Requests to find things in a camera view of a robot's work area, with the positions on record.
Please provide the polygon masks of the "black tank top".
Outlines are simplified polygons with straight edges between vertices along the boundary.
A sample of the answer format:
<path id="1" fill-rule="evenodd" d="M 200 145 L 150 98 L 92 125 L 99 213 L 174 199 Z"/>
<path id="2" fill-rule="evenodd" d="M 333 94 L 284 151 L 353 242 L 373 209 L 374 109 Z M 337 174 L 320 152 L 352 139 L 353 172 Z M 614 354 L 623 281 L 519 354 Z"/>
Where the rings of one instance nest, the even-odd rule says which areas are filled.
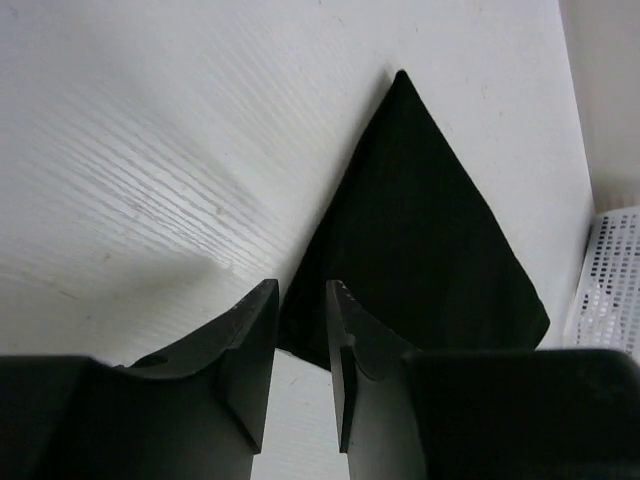
<path id="1" fill-rule="evenodd" d="M 405 71 L 360 137 L 282 303 L 279 347 L 320 368 L 330 280 L 422 350 L 533 349 L 550 325 Z"/>

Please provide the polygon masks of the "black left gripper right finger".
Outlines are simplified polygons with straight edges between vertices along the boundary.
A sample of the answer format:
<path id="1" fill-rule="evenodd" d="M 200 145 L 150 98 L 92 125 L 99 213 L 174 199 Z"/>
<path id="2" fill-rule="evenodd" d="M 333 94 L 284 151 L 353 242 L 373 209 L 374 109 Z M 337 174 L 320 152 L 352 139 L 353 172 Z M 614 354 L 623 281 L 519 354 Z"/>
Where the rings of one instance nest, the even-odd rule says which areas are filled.
<path id="1" fill-rule="evenodd" d="M 605 349 L 426 352 L 326 287 L 354 479 L 635 479 L 639 367 Z"/>

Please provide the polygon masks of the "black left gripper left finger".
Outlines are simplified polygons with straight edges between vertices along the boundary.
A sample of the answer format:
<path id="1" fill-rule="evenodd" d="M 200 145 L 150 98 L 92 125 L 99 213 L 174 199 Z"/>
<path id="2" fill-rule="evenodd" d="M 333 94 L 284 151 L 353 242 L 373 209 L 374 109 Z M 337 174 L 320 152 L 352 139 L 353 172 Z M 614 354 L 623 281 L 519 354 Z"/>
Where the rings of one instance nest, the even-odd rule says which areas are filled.
<path id="1" fill-rule="evenodd" d="M 261 451 L 279 288 L 130 366 L 1 360 L 5 479 L 247 479 Z"/>

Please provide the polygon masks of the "white plastic laundry basket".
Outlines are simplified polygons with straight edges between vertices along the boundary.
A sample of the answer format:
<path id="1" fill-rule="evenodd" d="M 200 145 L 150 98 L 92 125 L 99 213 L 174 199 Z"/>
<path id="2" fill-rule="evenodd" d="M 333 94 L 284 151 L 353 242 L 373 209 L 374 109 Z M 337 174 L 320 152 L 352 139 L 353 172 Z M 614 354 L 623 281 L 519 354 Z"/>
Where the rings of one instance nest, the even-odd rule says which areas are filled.
<path id="1" fill-rule="evenodd" d="M 605 348 L 639 359 L 639 208 L 595 217 L 570 315 L 567 348 Z"/>

